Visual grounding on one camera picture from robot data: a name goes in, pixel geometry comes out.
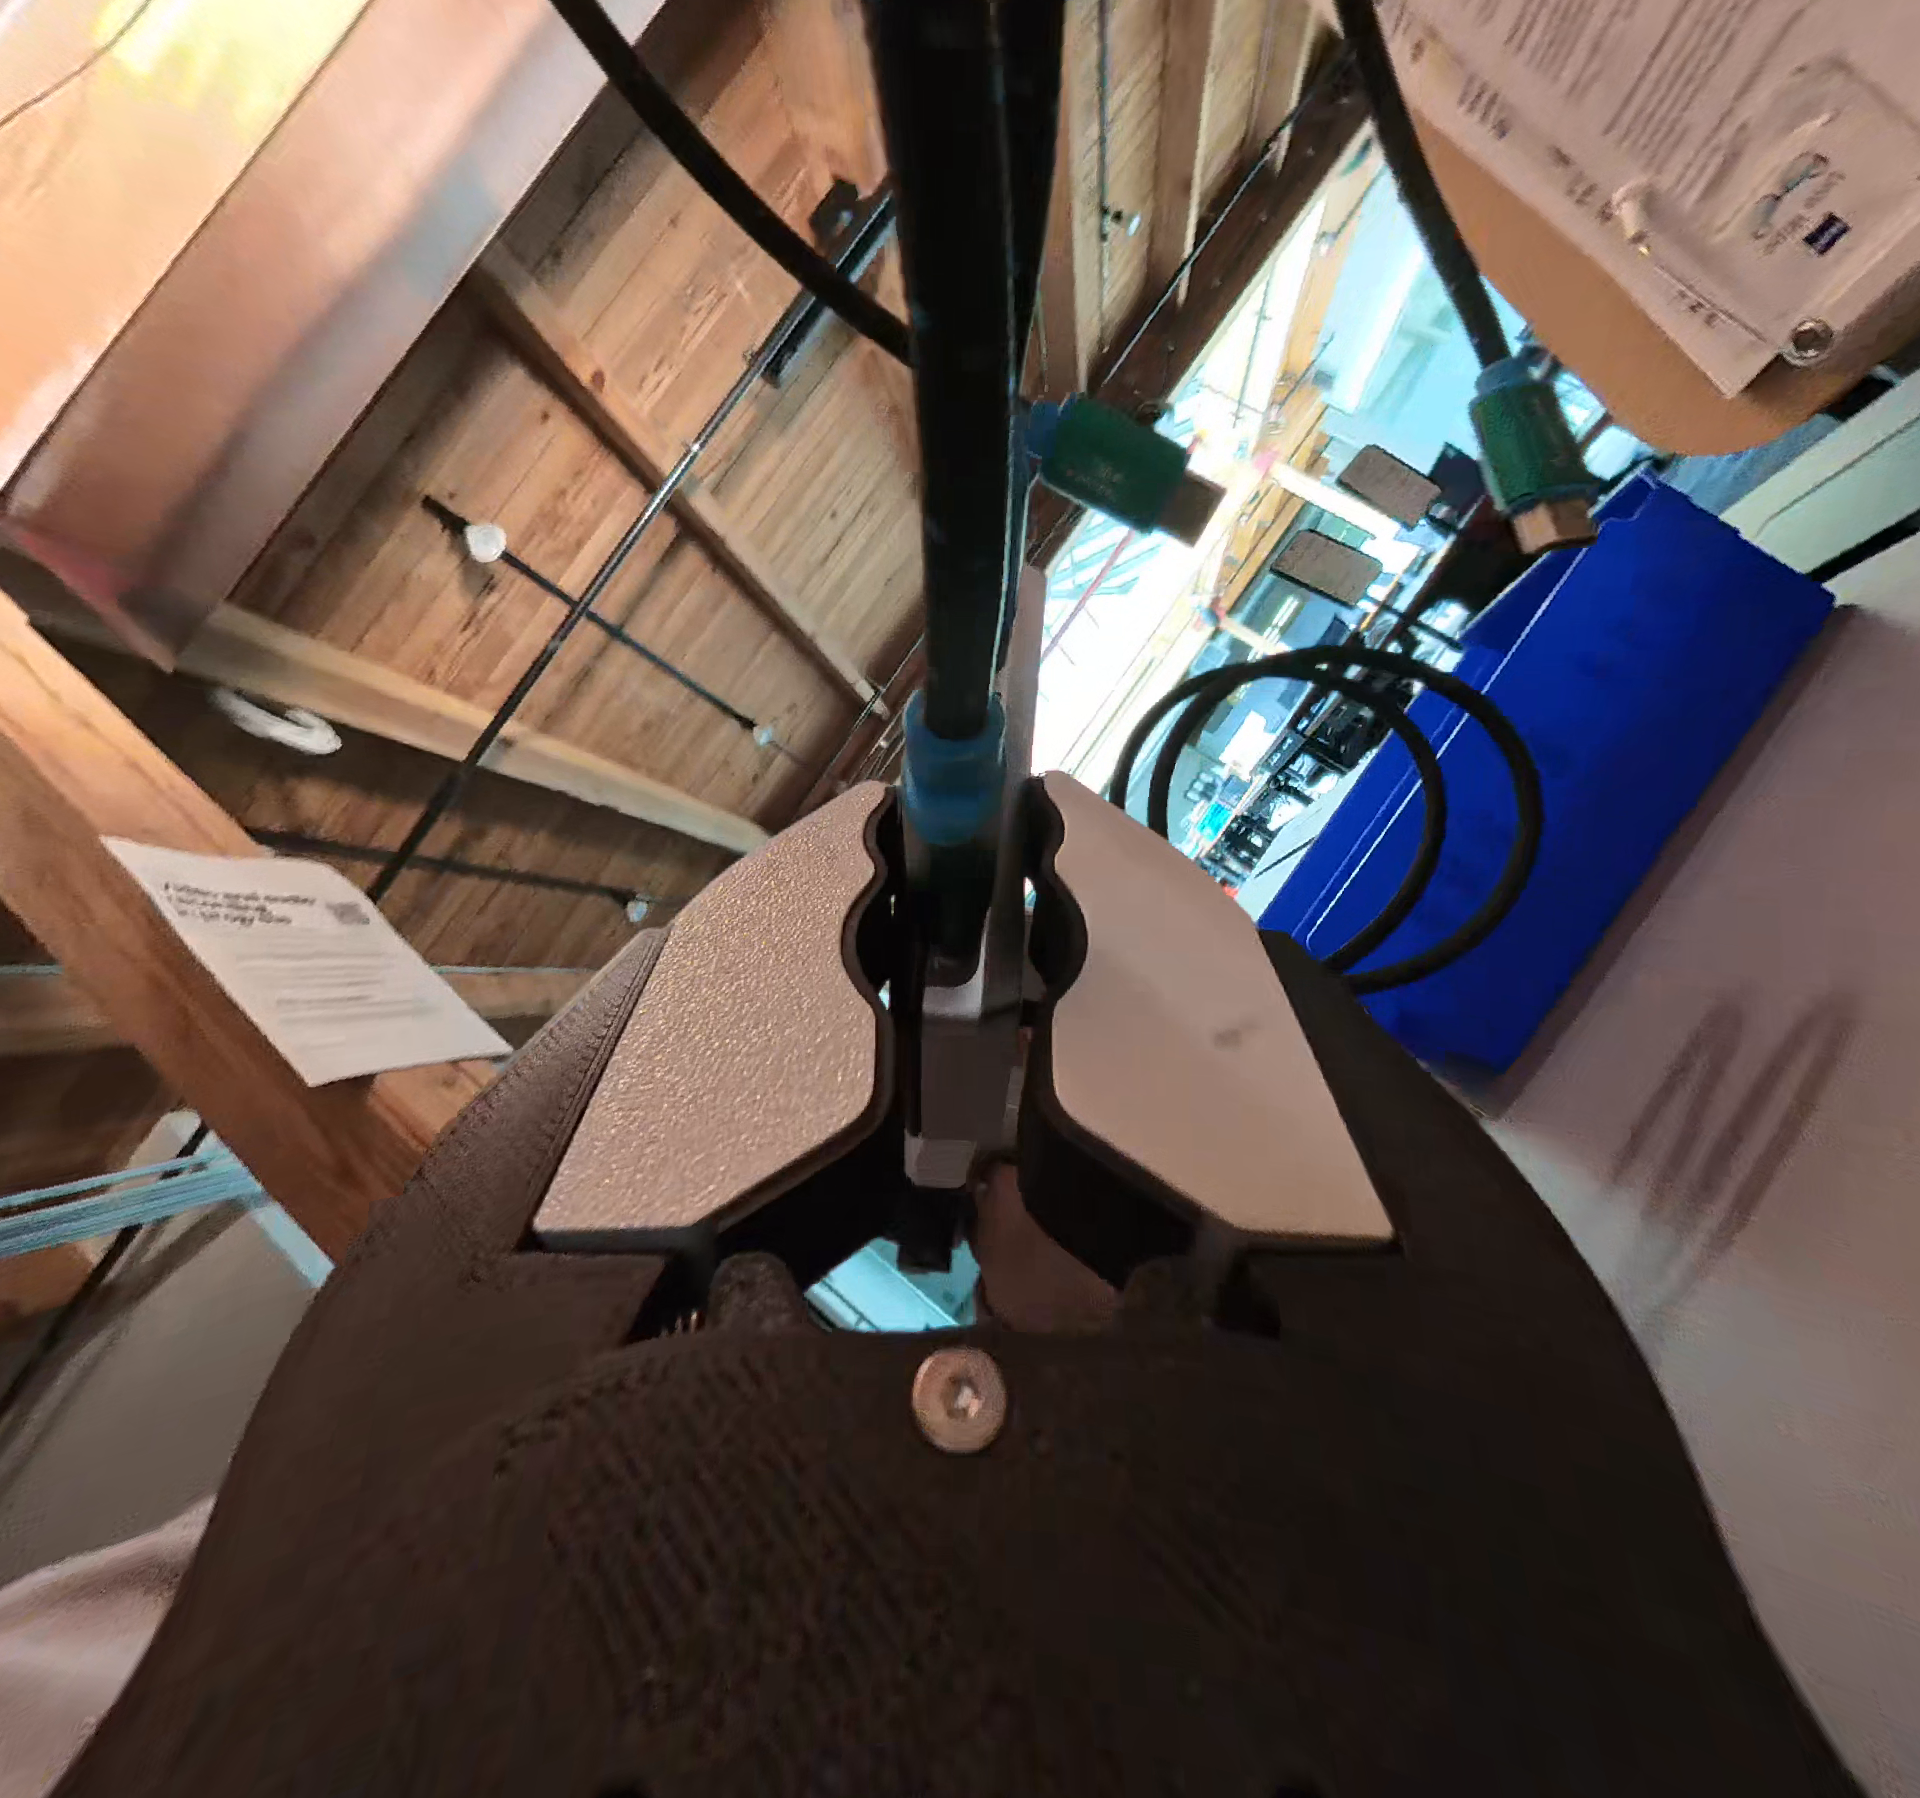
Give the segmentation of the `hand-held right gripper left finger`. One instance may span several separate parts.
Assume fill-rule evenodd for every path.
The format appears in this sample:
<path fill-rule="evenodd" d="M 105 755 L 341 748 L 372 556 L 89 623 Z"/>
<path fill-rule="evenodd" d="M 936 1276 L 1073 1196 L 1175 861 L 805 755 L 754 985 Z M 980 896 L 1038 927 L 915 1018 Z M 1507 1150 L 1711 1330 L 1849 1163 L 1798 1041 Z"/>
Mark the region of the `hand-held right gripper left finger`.
<path fill-rule="evenodd" d="M 557 1161 L 543 1250 L 852 1250 L 900 1199 L 895 791 L 860 783 L 684 909 Z"/>

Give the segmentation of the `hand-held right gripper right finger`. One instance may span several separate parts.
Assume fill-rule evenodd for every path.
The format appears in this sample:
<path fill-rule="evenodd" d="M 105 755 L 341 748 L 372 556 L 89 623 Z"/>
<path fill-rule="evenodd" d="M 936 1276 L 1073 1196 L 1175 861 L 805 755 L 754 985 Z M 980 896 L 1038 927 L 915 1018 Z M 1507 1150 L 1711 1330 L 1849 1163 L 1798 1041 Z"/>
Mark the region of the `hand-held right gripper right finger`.
<path fill-rule="evenodd" d="M 1028 787 L 1022 1200 L 1068 1250 L 1396 1235 L 1254 920 L 1090 785 Z"/>

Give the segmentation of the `person's right hand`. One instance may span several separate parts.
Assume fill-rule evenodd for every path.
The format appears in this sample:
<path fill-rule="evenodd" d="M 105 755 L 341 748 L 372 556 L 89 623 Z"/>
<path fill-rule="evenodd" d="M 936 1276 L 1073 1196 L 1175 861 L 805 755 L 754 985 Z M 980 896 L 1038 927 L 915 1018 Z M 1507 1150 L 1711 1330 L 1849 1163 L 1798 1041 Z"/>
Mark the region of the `person's right hand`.
<path fill-rule="evenodd" d="M 1031 1215 L 1011 1161 L 993 1161 L 972 1183 L 971 1244 L 980 1298 L 998 1327 L 1090 1334 L 1118 1314 L 1118 1292 Z"/>

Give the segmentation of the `white paper notice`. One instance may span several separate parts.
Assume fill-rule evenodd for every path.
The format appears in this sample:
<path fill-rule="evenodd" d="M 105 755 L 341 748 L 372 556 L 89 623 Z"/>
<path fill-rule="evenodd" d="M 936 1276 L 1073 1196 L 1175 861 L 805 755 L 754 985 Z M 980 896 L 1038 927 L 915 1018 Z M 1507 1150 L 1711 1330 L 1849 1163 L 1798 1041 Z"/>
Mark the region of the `white paper notice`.
<path fill-rule="evenodd" d="M 302 1084 L 510 1055 L 506 1037 L 332 867 L 123 838 L 105 847 Z"/>

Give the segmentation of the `blue plastic bin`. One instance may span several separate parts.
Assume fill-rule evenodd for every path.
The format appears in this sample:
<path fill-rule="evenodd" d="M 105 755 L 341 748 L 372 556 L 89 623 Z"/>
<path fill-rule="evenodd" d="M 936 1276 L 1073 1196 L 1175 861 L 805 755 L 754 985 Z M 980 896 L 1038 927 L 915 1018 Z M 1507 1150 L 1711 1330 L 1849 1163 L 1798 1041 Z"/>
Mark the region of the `blue plastic bin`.
<path fill-rule="evenodd" d="M 1518 729 L 1544 789 L 1528 886 L 1453 966 L 1363 997 L 1420 1059 L 1502 1070 L 1522 1057 L 1661 851 L 1707 796 L 1837 606 L 1837 594 L 1657 476 L 1599 509 L 1599 536 L 1547 554 L 1482 610 L 1453 675 Z M 1422 902 L 1358 961 L 1427 949 L 1494 888 L 1515 836 L 1508 770 L 1463 713 L 1422 691 L 1449 826 Z M 1396 738 L 1358 770 L 1329 823 L 1268 891 L 1262 929 L 1329 958 L 1400 886 L 1424 826 Z"/>

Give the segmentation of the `white flat board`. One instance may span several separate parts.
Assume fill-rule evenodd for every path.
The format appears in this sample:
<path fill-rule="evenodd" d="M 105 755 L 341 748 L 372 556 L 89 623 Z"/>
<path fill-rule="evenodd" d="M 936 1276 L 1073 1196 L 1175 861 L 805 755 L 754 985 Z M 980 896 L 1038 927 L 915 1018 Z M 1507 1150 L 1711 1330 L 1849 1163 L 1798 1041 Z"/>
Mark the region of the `white flat board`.
<path fill-rule="evenodd" d="M 1764 554 L 1815 584 L 1919 536 L 1919 374 L 1768 476 L 1724 513 Z"/>

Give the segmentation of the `person's sweatshirt torso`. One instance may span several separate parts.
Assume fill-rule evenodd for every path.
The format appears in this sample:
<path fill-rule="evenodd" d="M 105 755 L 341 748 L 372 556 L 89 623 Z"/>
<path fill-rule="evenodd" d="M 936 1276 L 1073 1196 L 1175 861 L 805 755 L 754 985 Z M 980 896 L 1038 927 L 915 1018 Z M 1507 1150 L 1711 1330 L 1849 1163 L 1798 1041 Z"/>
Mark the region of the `person's sweatshirt torso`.
<path fill-rule="evenodd" d="M 204 1496 L 3 1590 L 3 1791 L 49 1794 L 147 1650 L 204 1536 Z"/>

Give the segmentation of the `brown document stand with paper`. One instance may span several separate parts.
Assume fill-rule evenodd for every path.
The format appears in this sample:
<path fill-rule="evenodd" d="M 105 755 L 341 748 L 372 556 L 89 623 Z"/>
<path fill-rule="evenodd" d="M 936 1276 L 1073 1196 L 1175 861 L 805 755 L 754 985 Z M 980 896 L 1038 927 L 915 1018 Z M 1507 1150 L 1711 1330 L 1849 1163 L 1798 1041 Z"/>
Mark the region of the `brown document stand with paper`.
<path fill-rule="evenodd" d="M 1919 0 L 1376 0 L 1515 312 L 1657 449 L 1761 447 L 1917 337 Z"/>

